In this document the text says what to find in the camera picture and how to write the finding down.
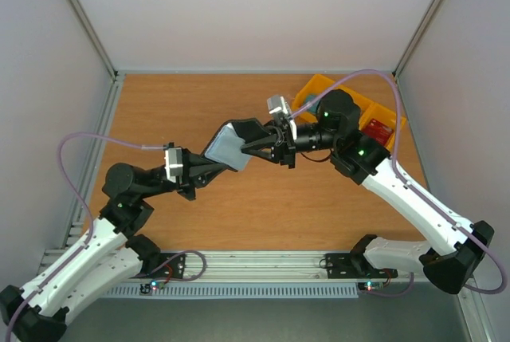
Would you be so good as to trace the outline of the black card holder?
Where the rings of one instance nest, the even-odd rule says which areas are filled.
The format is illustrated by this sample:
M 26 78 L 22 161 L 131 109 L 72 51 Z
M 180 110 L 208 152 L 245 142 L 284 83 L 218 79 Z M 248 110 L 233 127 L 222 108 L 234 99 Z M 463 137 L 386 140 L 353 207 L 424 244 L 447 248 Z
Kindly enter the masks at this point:
M 224 163 L 232 170 L 243 171 L 252 156 L 244 154 L 241 147 L 268 135 L 269 132 L 258 119 L 230 120 L 217 130 L 202 155 L 214 162 Z

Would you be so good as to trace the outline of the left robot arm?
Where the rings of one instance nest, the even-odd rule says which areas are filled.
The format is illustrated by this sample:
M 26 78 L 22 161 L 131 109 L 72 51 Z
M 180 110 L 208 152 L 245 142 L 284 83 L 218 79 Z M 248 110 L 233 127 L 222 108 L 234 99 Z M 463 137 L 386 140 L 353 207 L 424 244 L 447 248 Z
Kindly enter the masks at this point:
M 107 204 L 49 268 L 22 287 L 1 291 L 7 341 L 59 341 L 68 326 L 109 289 L 162 267 L 161 250 L 139 231 L 153 212 L 147 199 L 176 192 L 193 200 L 198 188 L 228 170 L 187 149 L 169 148 L 161 167 L 111 166 L 102 191 Z

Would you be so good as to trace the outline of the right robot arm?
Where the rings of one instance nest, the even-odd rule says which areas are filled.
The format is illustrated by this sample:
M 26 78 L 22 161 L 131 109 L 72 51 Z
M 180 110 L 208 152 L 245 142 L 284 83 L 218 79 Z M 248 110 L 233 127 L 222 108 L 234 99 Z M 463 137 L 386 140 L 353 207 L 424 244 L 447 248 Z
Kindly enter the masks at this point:
M 269 99 L 268 106 L 272 120 L 256 125 L 242 153 L 293 168 L 296 154 L 328 150 L 336 171 L 389 203 L 424 236 L 424 242 L 363 236 L 350 252 L 359 276 L 396 269 L 422 273 L 445 293 L 465 287 L 485 256 L 493 228 L 454 214 L 409 177 L 383 145 L 359 130 L 361 109 L 347 92 L 326 93 L 314 124 L 295 124 L 280 96 Z

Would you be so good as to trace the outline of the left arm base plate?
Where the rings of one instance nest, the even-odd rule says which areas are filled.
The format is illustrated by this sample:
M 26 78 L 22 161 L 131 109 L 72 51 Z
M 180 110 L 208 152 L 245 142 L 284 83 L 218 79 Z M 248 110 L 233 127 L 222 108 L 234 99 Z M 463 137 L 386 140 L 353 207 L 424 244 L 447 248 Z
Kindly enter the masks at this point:
M 142 270 L 135 278 L 166 279 L 182 278 L 185 268 L 186 256 L 178 253 L 160 253 L 152 257 L 148 263 L 143 263 Z

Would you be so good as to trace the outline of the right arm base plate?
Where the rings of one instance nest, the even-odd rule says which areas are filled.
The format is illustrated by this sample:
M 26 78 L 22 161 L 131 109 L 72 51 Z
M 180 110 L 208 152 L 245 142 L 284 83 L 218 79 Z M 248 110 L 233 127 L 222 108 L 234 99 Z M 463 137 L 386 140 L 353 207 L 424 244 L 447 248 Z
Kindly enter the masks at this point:
M 320 260 L 320 267 L 326 269 L 328 279 L 386 279 L 397 278 L 396 269 L 376 269 L 364 257 L 350 253 L 327 253 Z

